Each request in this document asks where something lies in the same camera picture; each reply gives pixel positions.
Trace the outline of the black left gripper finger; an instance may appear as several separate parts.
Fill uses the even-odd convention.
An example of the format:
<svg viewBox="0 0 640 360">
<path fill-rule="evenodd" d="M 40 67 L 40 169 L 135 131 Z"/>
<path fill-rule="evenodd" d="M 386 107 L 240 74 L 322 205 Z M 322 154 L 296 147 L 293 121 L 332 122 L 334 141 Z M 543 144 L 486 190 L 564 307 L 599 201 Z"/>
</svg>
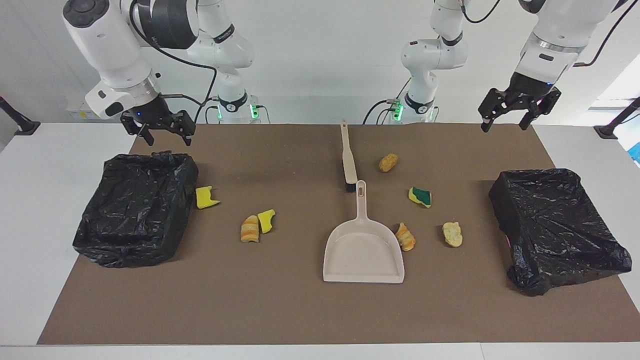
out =
<svg viewBox="0 0 640 360">
<path fill-rule="evenodd" d="M 483 120 L 480 126 L 482 132 L 489 132 L 494 121 L 506 113 L 505 98 L 505 91 L 489 89 L 478 107 L 478 113 L 482 116 Z"/>
<path fill-rule="evenodd" d="M 526 131 L 538 117 L 550 114 L 561 95 L 562 92 L 559 89 L 552 89 L 538 100 L 535 100 L 532 96 L 526 96 L 526 113 L 519 121 L 519 127 Z"/>
</svg>

